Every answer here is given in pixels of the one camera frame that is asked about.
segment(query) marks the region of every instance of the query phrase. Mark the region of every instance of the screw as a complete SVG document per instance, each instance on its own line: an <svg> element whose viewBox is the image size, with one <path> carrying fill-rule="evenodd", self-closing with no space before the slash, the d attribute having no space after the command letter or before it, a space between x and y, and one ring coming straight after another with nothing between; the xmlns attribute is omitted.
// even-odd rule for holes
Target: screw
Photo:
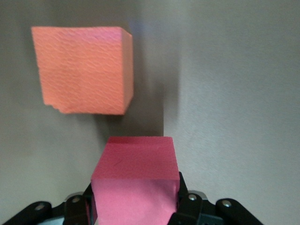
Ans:
<svg viewBox="0 0 300 225"><path fill-rule="evenodd" d="M41 210L45 207L45 205L43 203L40 203L34 210L38 211Z"/></svg>
<svg viewBox="0 0 300 225"><path fill-rule="evenodd" d="M79 202L79 200L80 200L79 197L75 197L75 198L72 199L72 202L73 202L73 203L77 203L77 202Z"/></svg>
<svg viewBox="0 0 300 225"><path fill-rule="evenodd" d="M195 200L197 199L197 196L194 195L194 194L190 194L190 195L188 196L188 198L189 198L191 201L195 201Z"/></svg>
<svg viewBox="0 0 300 225"><path fill-rule="evenodd" d="M231 206L231 202L228 201L228 200L223 200L223 201L222 201L222 204L223 204L224 206L226 206L226 207L230 207L230 206Z"/></svg>

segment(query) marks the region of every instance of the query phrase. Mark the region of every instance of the orange block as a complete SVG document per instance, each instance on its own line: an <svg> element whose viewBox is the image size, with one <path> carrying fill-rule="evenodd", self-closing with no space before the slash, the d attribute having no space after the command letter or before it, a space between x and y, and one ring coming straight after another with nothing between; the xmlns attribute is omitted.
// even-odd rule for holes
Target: orange block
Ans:
<svg viewBox="0 0 300 225"><path fill-rule="evenodd" d="M133 97L132 36L120 27L32 27L45 105L125 114Z"/></svg>

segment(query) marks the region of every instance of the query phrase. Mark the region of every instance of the gray table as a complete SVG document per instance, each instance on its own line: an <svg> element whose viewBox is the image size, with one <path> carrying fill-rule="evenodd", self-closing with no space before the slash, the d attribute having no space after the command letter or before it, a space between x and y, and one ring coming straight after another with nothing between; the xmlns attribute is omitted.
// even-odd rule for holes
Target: gray table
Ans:
<svg viewBox="0 0 300 225"><path fill-rule="evenodd" d="M0 223L84 190L111 135L174 138L187 186L300 221L300 1L0 1ZM30 27L134 37L124 117L43 104Z"/></svg>

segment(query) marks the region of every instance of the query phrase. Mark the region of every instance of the metal bolt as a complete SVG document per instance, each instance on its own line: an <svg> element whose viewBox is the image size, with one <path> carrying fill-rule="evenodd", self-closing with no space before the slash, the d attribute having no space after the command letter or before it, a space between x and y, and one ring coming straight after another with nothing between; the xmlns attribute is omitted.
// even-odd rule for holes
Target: metal bolt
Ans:
<svg viewBox="0 0 300 225"><path fill-rule="evenodd" d="M189 198L190 200L192 200L192 201L195 201L195 200L197 199L197 196L194 195L194 194L190 194L190 195L188 196L188 198Z"/></svg>
<svg viewBox="0 0 300 225"><path fill-rule="evenodd" d="M79 197L75 197L75 198L72 199L72 202L73 202L73 203L77 203L77 202L79 202L79 200L80 200Z"/></svg>
<svg viewBox="0 0 300 225"><path fill-rule="evenodd" d="M43 203L40 203L34 210L38 211L41 210L45 207L45 205Z"/></svg>
<svg viewBox="0 0 300 225"><path fill-rule="evenodd" d="M222 201L222 204L223 204L224 206L226 206L226 207L230 207L230 206L231 206L231 202L228 201L228 200L223 200L223 201Z"/></svg>

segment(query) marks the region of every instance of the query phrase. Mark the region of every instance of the pink block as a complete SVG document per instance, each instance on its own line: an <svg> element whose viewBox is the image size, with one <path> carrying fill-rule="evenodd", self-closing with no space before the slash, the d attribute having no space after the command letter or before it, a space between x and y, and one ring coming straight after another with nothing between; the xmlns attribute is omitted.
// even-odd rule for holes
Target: pink block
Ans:
<svg viewBox="0 0 300 225"><path fill-rule="evenodd" d="M171 137L111 137L91 177L99 224L166 225L179 184Z"/></svg>
<svg viewBox="0 0 300 225"><path fill-rule="evenodd" d="M133 97L132 36L120 27L32 27L45 105L124 114Z"/></svg>

